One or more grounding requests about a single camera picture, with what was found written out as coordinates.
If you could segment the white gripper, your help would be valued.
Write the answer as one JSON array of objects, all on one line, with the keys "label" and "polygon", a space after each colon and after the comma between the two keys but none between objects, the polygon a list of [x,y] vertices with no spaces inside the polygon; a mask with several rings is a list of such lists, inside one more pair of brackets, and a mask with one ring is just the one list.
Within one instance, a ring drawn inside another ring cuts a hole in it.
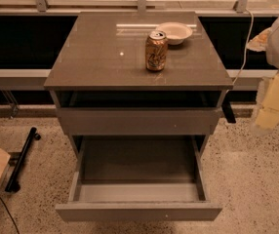
[{"label": "white gripper", "polygon": [[[247,49],[254,52],[264,52],[267,46],[267,38],[270,28],[263,30],[260,34],[251,39],[247,44]],[[271,79],[264,77],[259,82],[256,105],[253,109],[250,123],[250,130],[256,136],[264,136],[270,134],[279,123],[279,73],[274,77],[271,87],[271,107],[265,108],[263,101],[266,97]]]}]

